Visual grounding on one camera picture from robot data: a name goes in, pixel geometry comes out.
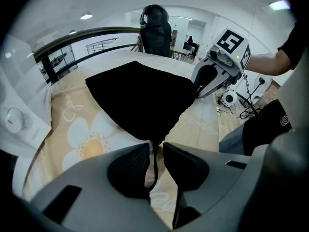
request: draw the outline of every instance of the metal handrail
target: metal handrail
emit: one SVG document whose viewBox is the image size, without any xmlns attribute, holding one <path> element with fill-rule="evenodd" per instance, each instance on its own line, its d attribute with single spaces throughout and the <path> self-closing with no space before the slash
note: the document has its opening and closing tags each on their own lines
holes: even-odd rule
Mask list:
<svg viewBox="0 0 309 232">
<path fill-rule="evenodd" d="M 101 51 L 92 53 L 88 56 L 85 56 L 81 59 L 78 59 L 78 60 L 64 66 L 57 73 L 55 72 L 55 70 L 54 70 L 54 68 L 53 68 L 53 66 L 52 66 L 52 64 L 49 60 L 49 57 L 48 57 L 53 52 L 65 47 L 67 45 L 70 45 L 74 42 L 81 41 L 81 40 L 88 39 L 88 38 L 92 38 L 92 37 L 95 37 L 95 36 L 115 34 L 115 33 L 139 33 L 139 32 L 140 32 L 139 28 L 129 28 L 129 27 L 106 27 L 106 28 L 96 28 L 96 29 L 83 30 L 83 31 L 79 31 L 79 32 L 72 34 L 72 35 L 66 35 L 62 38 L 59 38 L 59 39 L 53 41 L 53 42 L 50 42 L 49 44 L 43 46 L 38 51 L 36 51 L 33 54 L 33 56 L 34 56 L 34 59 L 37 63 L 42 61 L 43 67 L 46 71 L 46 74 L 49 77 L 47 79 L 47 82 L 55 83 L 59 80 L 58 76 L 61 73 L 63 73 L 64 71 L 68 70 L 70 67 L 76 65 L 77 63 L 79 63 L 81 61 L 84 61 L 88 58 L 91 58 L 93 56 L 96 56 L 96 55 L 104 53 L 104 52 L 113 51 L 115 49 L 120 49 L 120 48 L 128 47 L 128 46 L 136 46 L 136 45 L 140 45 L 141 43 L 124 45 L 124 46 L 122 45 L 122 46 L 113 47 L 113 48 L 109 48 L 109 49 L 103 49 Z"/>
<path fill-rule="evenodd" d="M 88 45 L 86 45 L 86 47 L 87 47 L 87 46 L 89 46 L 89 45 L 96 44 L 96 43 L 101 43 L 101 42 L 104 42 L 104 41 L 117 40 L 117 39 L 118 39 L 118 37 L 117 37 L 117 38 L 111 38 L 111 39 L 108 39 L 108 40 L 103 40 L 103 41 L 94 42 L 94 43 L 92 43 L 92 44 L 88 44 Z"/>
<path fill-rule="evenodd" d="M 100 35 L 115 34 L 115 33 L 140 33 L 139 28 L 130 28 L 130 27 L 106 27 L 106 28 L 96 28 L 96 29 L 87 29 L 79 31 L 75 34 L 66 35 L 55 41 L 50 42 L 49 44 L 43 46 L 37 50 L 33 56 L 35 61 L 38 63 L 43 60 L 44 57 L 52 54 L 53 52 L 78 41 L 92 38 Z"/>
<path fill-rule="evenodd" d="M 69 68 L 73 67 L 74 65 L 86 60 L 86 59 L 89 59 L 89 58 L 92 58 L 96 55 L 99 55 L 99 54 L 102 54 L 102 53 L 105 53 L 105 52 L 109 52 L 109 51 L 113 51 L 113 50 L 117 50 L 117 49 L 121 49 L 121 48 L 125 48 L 125 47 L 130 47 L 130 46 L 140 46 L 140 45 L 143 45 L 142 43 L 135 43 L 135 44 L 125 44 L 125 45 L 120 45 L 120 46 L 115 46 L 115 47 L 111 47 L 111 48 L 108 48 L 108 49 L 104 49 L 104 50 L 101 50 L 99 52 L 95 52 L 95 53 L 92 53 L 90 55 L 87 55 L 85 57 L 82 57 L 78 60 L 75 60 L 69 64 L 67 64 L 66 66 L 64 66 L 63 68 L 61 68 L 59 71 L 57 71 L 56 75 L 57 77 L 59 75 L 61 75 L 63 72 L 67 71 Z M 47 83 L 50 83 L 52 82 L 51 78 L 48 78 L 46 80 Z"/>
<path fill-rule="evenodd" d="M 108 40 L 98 41 L 93 44 L 86 45 L 88 54 L 95 53 L 97 51 L 104 50 L 104 47 L 108 47 L 109 44 L 113 43 L 118 38 L 111 38 Z"/>
</svg>

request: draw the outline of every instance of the office chair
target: office chair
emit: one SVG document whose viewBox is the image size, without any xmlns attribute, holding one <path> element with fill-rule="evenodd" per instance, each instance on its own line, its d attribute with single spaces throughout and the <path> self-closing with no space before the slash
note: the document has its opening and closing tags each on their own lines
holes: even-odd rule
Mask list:
<svg viewBox="0 0 309 232">
<path fill-rule="evenodd" d="M 160 5 L 149 5 L 140 16 L 140 35 L 146 53 L 169 57 L 171 27 L 169 15 Z"/>
<path fill-rule="evenodd" d="M 188 57 L 195 58 L 195 56 L 197 55 L 198 48 L 199 48 L 199 45 L 196 45 L 196 47 L 194 48 L 193 53 L 189 53 Z"/>
<path fill-rule="evenodd" d="M 191 50 L 192 49 L 192 46 L 190 45 L 190 44 L 188 44 L 187 42 L 185 42 L 184 44 L 183 44 L 183 49 L 186 49 L 186 50 Z"/>
</svg>

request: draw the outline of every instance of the black cloth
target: black cloth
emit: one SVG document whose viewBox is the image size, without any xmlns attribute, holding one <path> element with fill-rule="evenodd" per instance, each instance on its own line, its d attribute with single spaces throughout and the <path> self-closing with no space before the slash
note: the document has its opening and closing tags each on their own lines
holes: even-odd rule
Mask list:
<svg viewBox="0 0 309 232">
<path fill-rule="evenodd" d="M 278 100 L 267 104 L 258 115 L 245 122 L 242 138 L 244 154 L 251 156 L 253 150 L 269 144 L 284 132 L 291 129 L 291 123 Z"/>
<path fill-rule="evenodd" d="M 191 80 L 137 61 L 86 79 L 100 107 L 132 136 L 160 143 L 193 103 Z"/>
</svg>

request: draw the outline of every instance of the white flower print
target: white flower print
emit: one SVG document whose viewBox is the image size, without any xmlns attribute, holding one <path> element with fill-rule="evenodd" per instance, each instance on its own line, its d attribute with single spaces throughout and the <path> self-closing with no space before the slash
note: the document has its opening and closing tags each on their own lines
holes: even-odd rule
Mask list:
<svg viewBox="0 0 309 232">
<path fill-rule="evenodd" d="M 68 129 L 67 140 L 73 150 L 65 155 L 62 171 L 89 157 L 145 143 L 122 130 L 103 110 L 92 121 L 90 130 L 84 118 L 76 118 Z"/>
</svg>

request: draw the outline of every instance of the knob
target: knob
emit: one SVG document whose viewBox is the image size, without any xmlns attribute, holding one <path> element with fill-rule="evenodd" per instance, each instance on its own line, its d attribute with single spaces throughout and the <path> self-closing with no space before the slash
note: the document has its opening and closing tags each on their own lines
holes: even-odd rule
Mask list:
<svg viewBox="0 0 309 232">
<path fill-rule="evenodd" d="M 17 108 L 11 108 L 6 116 L 6 128 L 12 133 L 18 133 L 24 124 L 24 115 Z"/>
</svg>

